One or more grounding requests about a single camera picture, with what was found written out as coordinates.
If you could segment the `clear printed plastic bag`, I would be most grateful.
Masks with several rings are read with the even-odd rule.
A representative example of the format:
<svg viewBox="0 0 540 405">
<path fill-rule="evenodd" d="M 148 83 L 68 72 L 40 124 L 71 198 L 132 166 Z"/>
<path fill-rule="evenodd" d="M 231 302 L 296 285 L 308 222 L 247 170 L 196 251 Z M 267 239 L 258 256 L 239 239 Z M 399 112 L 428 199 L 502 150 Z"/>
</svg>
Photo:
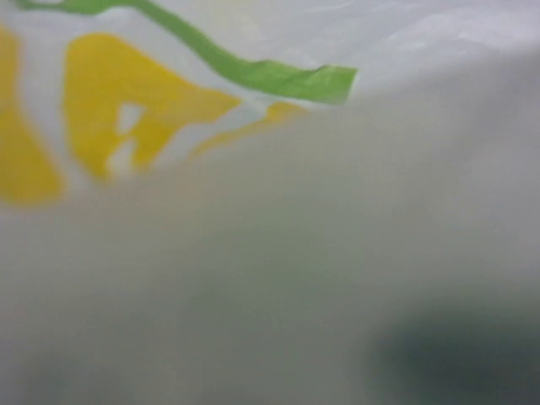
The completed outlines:
<svg viewBox="0 0 540 405">
<path fill-rule="evenodd" d="M 536 404 L 536 1 L 4 1 L 4 404 Z"/>
</svg>

